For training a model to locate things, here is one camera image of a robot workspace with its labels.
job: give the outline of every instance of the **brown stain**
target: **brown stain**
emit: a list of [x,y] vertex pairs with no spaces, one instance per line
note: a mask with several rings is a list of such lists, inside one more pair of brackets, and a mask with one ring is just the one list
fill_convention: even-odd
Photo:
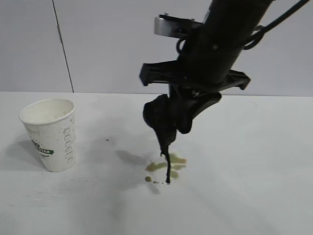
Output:
[[146,177],[145,177],[145,181],[149,183],[149,182],[152,182],[152,179],[151,179],[150,176],[146,176]]
[[177,171],[171,170],[170,176],[172,179],[176,180],[179,178],[179,174]]
[[172,164],[186,164],[187,159],[179,158],[175,153],[170,154],[170,159]]
[[173,165],[172,169],[173,170],[181,170],[181,169],[183,169],[185,167],[186,167],[186,165]]
[[148,171],[148,172],[154,172],[156,170],[165,168],[166,166],[167,166],[167,163],[158,163],[158,164],[156,164],[155,162],[152,162],[149,165],[147,165],[145,170]]
[[[177,171],[187,167],[187,165],[186,165],[187,159],[179,158],[175,153],[170,154],[170,159],[171,159],[171,163],[172,163],[172,169],[171,169],[170,177],[172,179],[176,180],[179,178],[179,174]],[[162,163],[158,163],[158,164],[156,164],[155,162],[151,162],[149,165],[147,165],[145,170],[147,172],[155,172],[159,169],[166,168],[166,167],[167,167],[167,162],[162,162]],[[145,181],[148,183],[159,184],[158,181],[152,181],[152,178],[150,176],[146,176]]]

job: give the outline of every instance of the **white table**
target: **white table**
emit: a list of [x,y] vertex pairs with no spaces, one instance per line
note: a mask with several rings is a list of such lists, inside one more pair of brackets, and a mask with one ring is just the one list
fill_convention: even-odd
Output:
[[[76,105],[78,161],[60,173],[18,120],[49,97]],[[0,93],[0,234],[313,234],[313,98],[225,96],[171,146],[188,164],[168,186],[144,181],[160,160],[142,120],[155,97]]]

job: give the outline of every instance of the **cup logo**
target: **cup logo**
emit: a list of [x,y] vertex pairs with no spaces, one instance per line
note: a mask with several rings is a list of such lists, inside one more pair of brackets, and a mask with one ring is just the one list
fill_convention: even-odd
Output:
[[31,140],[33,142],[33,144],[35,145],[35,148],[41,152],[41,153],[44,153],[44,154],[49,154],[49,155],[52,155],[54,154],[54,151],[53,150],[49,150],[49,149],[44,149],[44,148],[40,148],[40,145],[36,142],[34,142],[33,140]]

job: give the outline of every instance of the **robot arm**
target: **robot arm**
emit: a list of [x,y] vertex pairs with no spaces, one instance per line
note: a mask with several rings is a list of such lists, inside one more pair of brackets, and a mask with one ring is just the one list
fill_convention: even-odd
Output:
[[192,120],[219,102],[220,91],[231,87],[244,90],[250,78],[231,70],[239,54],[257,45],[266,32],[309,0],[300,0],[268,26],[258,26],[272,1],[212,0],[203,23],[168,14],[155,19],[155,34],[179,38],[177,60],[144,64],[140,72],[144,86],[169,84],[169,96],[160,95],[145,104],[143,111],[146,123],[156,133],[161,154],[168,161],[167,183],[170,183],[171,167],[168,147],[175,141],[177,130],[189,133]]

